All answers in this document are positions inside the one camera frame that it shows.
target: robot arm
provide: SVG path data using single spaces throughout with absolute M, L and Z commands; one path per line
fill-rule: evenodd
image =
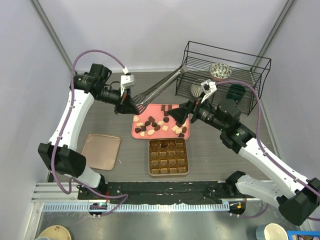
M 275 206 L 288 221 L 300 226 L 320 204 L 319 197 L 310 190 L 312 188 L 319 192 L 320 181 L 317 178 L 308 180 L 263 144 L 265 152 L 262 151 L 256 134 L 239 121 L 241 111 L 237 108 L 237 103 L 233 99 L 223 99 L 214 109 L 207 100 L 203 100 L 216 91 L 214 82 L 207 80 L 201 86 L 203 93 L 198 99 L 189 100 L 179 108 L 168 111 L 168 114 L 179 123 L 184 123 L 188 114 L 193 114 L 191 123 L 200 119 L 221 131 L 220 139 L 227 148 L 248 159 L 273 181 L 263 182 L 236 171 L 226 180 L 232 191 L 256 197 Z
M 70 114 L 65 125 L 63 136 L 57 146 L 55 155 L 56 172 L 68 177 L 76 178 L 81 183 L 105 193 L 105 179 L 93 171 L 86 164 L 86 158 L 77 153 L 77 141 L 82 124 L 94 100 L 114 105 L 114 112 L 121 114 L 139 114 L 139 110 L 130 96 L 130 87 L 135 84 L 134 76 L 130 73 L 121 77 L 120 89 L 114 90 L 106 84 L 112 72 L 101 64 L 92 64 L 90 71 L 76 74 L 74 83 L 74 103 L 71 106 L 72 92 L 69 92 L 68 101 L 58 127 L 48 143 L 40 143 L 38 152 L 47 168 L 51 171 L 51 156 L 54 144 L 59 137 L 65 119 Z

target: dark chocolate piece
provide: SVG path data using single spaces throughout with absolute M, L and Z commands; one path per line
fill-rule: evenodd
M 149 119 L 150 122 L 154 122 L 155 121 L 155 119 L 152 116 L 150 116 L 148 119 Z

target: gray table surface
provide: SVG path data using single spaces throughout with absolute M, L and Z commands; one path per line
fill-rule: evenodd
M 143 92 L 168 75 L 169 72 L 136 72 L 136 85 L 131 89 L 132 96 Z M 114 73 L 109 82 L 119 81 L 120 73 Z M 176 84 L 168 87 L 153 102 L 158 104 L 181 104 L 188 99 L 175 96 Z M 240 118 L 251 130 L 256 132 L 257 107 L 247 116 Z M 190 137 L 186 141 L 189 173 L 183 177 L 151 177 L 148 171 L 148 141 L 135 139 L 131 135 L 132 115 L 114 114 L 114 106 L 95 101 L 89 109 L 82 125 L 77 151 L 81 153 L 89 134 L 118 136 L 121 144 L 111 171 L 96 171 L 105 176 L 106 181 L 137 182 L 137 181 L 220 181 L 225 180 L 236 170 L 244 171 L 259 179 L 268 179 L 257 167 L 243 157 L 226 148 L 220 138 L 220 132 L 198 120 L 190 127 Z M 261 123 L 261 139 L 273 150 L 266 123 Z

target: white wall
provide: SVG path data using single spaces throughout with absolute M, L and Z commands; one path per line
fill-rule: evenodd
M 38 145 L 58 125 L 70 72 L 29 1 L 1 1 L 0 23 L 0 239 L 21 240 L 48 174 Z
M 102 49 L 132 69 L 180 65 L 188 40 L 257 54 L 286 0 L 41 0 L 66 52 L 74 59 Z M 91 63 L 120 69 L 91 53 Z
M 266 53 L 263 103 L 281 157 L 320 179 L 320 1 L 297 1 Z M 320 218 L 320 210 L 313 217 Z

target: black wire rack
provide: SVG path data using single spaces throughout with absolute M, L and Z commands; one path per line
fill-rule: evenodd
M 253 65 L 256 59 L 259 60 L 259 64 Z M 211 79 L 209 67 L 213 63 L 229 65 L 232 74 L 227 80 L 238 80 L 251 85 L 261 98 L 266 78 L 271 69 L 270 58 L 195 41 L 188 41 L 185 46 L 182 64 L 187 66 L 188 71 L 177 79 L 175 95 L 189 99 L 194 98 L 191 93 L 191 86 L 200 86 L 200 83 L 204 80 Z M 217 86 L 217 91 L 208 100 L 216 106 L 224 98 L 236 100 L 238 108 L 247 115 L 257 105 L 254 94 L 238 84 L 228 83 Z

